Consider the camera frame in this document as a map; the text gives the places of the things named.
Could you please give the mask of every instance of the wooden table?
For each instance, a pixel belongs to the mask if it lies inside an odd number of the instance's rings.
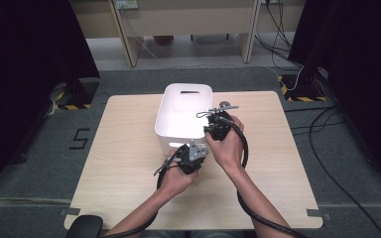
[[[156,189],[165,156],[155,133],[162,94],[110,97],[70,205],[110,229]],[[275,92],[216,92],[245,125],[247,172],[293,228],[320,228],[321,217],[286,116]],[[67,215],[69,228],[76,215]],[[165,205],[149,229],[253,229],[236,189],[209,154],[194,184]]]

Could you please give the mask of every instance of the human arm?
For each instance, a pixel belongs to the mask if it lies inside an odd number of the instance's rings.
[[[244,126],[240,120],[234,116],[232,116],[232,120],[234,124],[243,131]],[[209,134],[205,135],[205,141],[209,145],[216,162],[223,168],[227,176],[236,186],[237,191],[240,193],[246,205],[256,214],[282,226],[289,227],[289,224],[280,212],[256,186],[241,166],[243,145],[234,129],[228,132],[223,141],[214,141]],[[291,237],[253,218],[252,222],[258,237]]]
[[[176,195],[184,192],[188,186],[197,178],[198,171],[190,175],[185,175],[178,167],[177,163],[172,162],[170,169],[166,170],[161,186],[140,206],[133,210],[128,216],[121,220],[106,235],[121,233],[137,228],[149,221],[157,211],[169,202]],[[140,237],[141,233],[129,237]]]

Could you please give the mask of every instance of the black chair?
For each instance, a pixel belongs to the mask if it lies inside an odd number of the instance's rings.
[[[100,236],[103,219],[95,215],[81,215],[72,223],[65,238],[97,238]]]

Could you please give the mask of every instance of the gray carpet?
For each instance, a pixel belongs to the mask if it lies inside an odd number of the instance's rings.
[[[2,172],[0,237],[66,235],[61,213],[69,207],[110,95],[163,93],[171,83],[189,82],[208,84],[213,91],[273,90],[279,93],[285,111],[333,105],[330,100],[286,101],[277,75],[264,67],[102,71],[100,75],[100,85],[90,109],[57,110],[43,121],[26,151],[28,161],[9,165]],[[332,182],[314,156],[306,132],[320,113],[321,110],[286,112],[319,209],[325,217],[323,228],[301,232],[312,237],[380,237],[370,220]],[[338,109],[330,110],[317,123],[324,123],[327,117],[326,123],[335,125],[314,132],[317,153],[335,179],[381,227],[381,172],[367,163],[366,153],[350,127],[340,123],[344,118]],[[83,143],[73,140],[78,129],[84,129],[78,136],[87,141],[83,149],[70,150]]]

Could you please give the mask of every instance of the floor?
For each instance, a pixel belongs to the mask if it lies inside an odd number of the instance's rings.
[[[276,33],[260,34],[261,39],[274,44]],[[294,33],[287,33],[291,41]],[[284,49],[283,41],[276,42],[277,48]],[[134,70],[175,67],[241,67],[241,66],[294,66],[277,56],[272,58],[271,52],[265,50],[258,42],[254,42],[251,61],[244,63],[237,42],[237,35],[194,35],[175,36],[174,40],[159,45],[151,37],[145,38],[143,49],[135,67],[129,67],[124,57],[119,39],[88,39],[89,47],[99,70]]]

